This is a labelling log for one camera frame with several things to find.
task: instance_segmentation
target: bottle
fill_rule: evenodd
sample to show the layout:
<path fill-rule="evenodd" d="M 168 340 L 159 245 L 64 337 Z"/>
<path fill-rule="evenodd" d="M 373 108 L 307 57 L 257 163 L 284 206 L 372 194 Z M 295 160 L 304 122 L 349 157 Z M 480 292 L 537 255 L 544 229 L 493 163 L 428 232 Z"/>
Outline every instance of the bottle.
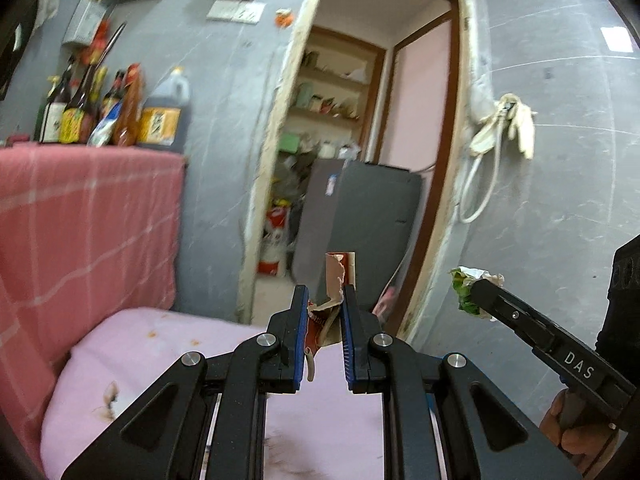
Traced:
<path fill-rule="evenodd" d="M 124 97 L 124 75 L 124 70 L 118 70 L 116 72 L 116 77 L 113 80 L 113 85 L 111 85 L 111 90 L 109 90 L 102 98 L 102 107 L 100 109 L 101 120 L 105 118 L 109 111 Z"/>
<path fill-rule="evenodd" d="M 107 67 L 101 66 L 95 73 L 94 83 L 91 85 L 91 91 L 89 92 L 89 103 L 92 113 L 95 115 L 96 123 L 100 120 L 100 93 L 102 92 L 102 84 L 106 75 Z"/>
<path fill-rule="evenodd" d="M 56 86 L 58 86 L 58 83 L 60 82 L 60 76 L 57 76 L 57 75 L 49 76 L 47 77 L 47 81 L 51 83 L 51 88 L 47 92 L 47 95 L 44 96 L 44 99 L 42 100 L 42 104 L 38 108 L 38 114 L 36 115 L 36 125 L 33 129 L 33 140 L 35 140 L 36 142 L 40 142 L 42 120 L 44 119 L 44 109 L 47 107 L 47 104 L 49 104 L 47 102 L 49 99 L 49 96 L 53 94 L 53 91 L 56 89 Z"/>
<path fill-rule="evenodd" d="M 95 73 L 98 70 L 98 56 L 93 56 L 91 63 L 82 76 L 78 90 L 69 101 L 62 114 L 60 126 L 60 142 L 69 144 L 80 142 L 85 144 L 95 127 L 95 114 L 89 101 Z"/>
<path fill-rule="evenodd" d="M 56 87 L 49 93 L 42 116 L 42 126 L 38 132 L 38 142 L 49 143 L 60 140 L 62 115 L 66 105 L 71 101 L 71 75 L 74 71 L 75 58 L 70 57 L 68 66 L 59 78 Z"/>
<path fill-rule="evenodd" d="M 120 106 L 120 115 L 113 127 L 111 143 L 116 146 L 132 146 L 140 132 L 140 111 L 144 79 L 140 63 L 129 65 L 125 78 L 125 94 Z"/>
<path fill-rule="evenodd" d="M 138 143 L 146 148 L 181 153 L 191 119 L 191 89 L 181 67 L 175 67 L 149 94 L 142 109 Z"/>

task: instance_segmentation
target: plastic jug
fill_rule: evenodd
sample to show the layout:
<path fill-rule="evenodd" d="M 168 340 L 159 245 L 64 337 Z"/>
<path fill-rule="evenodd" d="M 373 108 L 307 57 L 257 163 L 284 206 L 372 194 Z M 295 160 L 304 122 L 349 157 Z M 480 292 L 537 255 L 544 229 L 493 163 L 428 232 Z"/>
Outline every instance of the plastic jug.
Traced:
<path fill-rule="evenodd" d="M 182 153 L 191 121 L 189 80 L 177 66 L 146 98 L 138 145 Z"/>

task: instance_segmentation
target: sticker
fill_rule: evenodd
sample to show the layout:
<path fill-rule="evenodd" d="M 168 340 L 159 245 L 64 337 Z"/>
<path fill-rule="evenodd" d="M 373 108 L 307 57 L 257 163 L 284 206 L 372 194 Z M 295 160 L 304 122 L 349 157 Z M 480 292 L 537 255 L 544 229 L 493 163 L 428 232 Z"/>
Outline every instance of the sticker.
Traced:
<path fill-rule="evenodd" d="M 334 194 L 336 180 L 338 180 L 338 176 L 336 174 L 333 174 L 326 181 L 326 191 L 324 192 L 325 195 L 331 196 L 332 194 Z"/>
<path fill-rule="evenodd" d="M 260 21 L 265 4 L 239 0 L 216 0 L 207 14 L 208 20 L 251 23 Z"/>
<path fill-rule="evenodd" d="M 178 128 L 178 108 L 144 108 L 140 122 L 139 142 L 171 146 Z"/>
<path fill-rule="evenodd" d="M 65 103 L 50 103 L 44 110 L 44 121 L 40 140 L 42 142 L 58 142 L 60 139 L 60 126 L 62 126 L 62 114 L 65 112 Z"/>
<path fill-rule="evenodd" d="M 62 114 L 60 124 L 60 142 L 70 144 L 80 140 L 82 120 L 86 114 L 79 108 L 71 108 Z"/>

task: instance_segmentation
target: shelf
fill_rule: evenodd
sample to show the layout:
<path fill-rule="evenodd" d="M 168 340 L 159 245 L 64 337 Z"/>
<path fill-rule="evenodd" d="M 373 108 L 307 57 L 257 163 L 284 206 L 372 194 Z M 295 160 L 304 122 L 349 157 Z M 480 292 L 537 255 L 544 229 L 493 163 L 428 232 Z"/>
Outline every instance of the shelf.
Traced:
<path fill-rule="evenodd" d="M 362 92 L 369 87 L 369 85 L 366 83 L 353 81 L 332 72 L 325 72 L 323 70 L 319 70 L 317 68 L 309 68 L 307 66 L 300 67 L 300 72 L 298 73 L 298 75 L 302 77 L 308 77 L 309 79 L 314 79 L 316 81 L 321 81 L 323 83 L 341 86 L 343 88 L 354 90 L 356 92 Z"/>
<path fill-rule="evenodd" d="M 344 117 L 333 117 L 329 114 L 319 114 L 304 108 L 296 108 L 295 106 L 289 108 L 290 117 L 301 117 L 309 119 L 311 121 L 318 121 L 320 123 L 331 124 L 339 128 L 356 128 L 360 127 L 362 122 L 356 119 L 345 119 Z"/>

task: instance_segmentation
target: crumpled paper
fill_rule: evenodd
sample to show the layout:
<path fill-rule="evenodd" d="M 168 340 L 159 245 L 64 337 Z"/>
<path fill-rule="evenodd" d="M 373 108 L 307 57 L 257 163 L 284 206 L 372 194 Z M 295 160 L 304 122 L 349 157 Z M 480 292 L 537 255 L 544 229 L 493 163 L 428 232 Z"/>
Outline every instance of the crumpled paper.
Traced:
<path fill-rule="evenodd" d="M 469 295 L 471 294 L 471 286 L 476 281 L 489 280 L 494 285 L 501 287 L 504 285 L 504 276 L 501 274 L 489 274 L 487 270 L 470 269 L 462 266 L 451 269 L 449 273 L 452 275 L 453 290 L 458 295 L 458 309 L 480 319 L 495 321 L 495 317 L 478 307 L 471 301 Z"/>

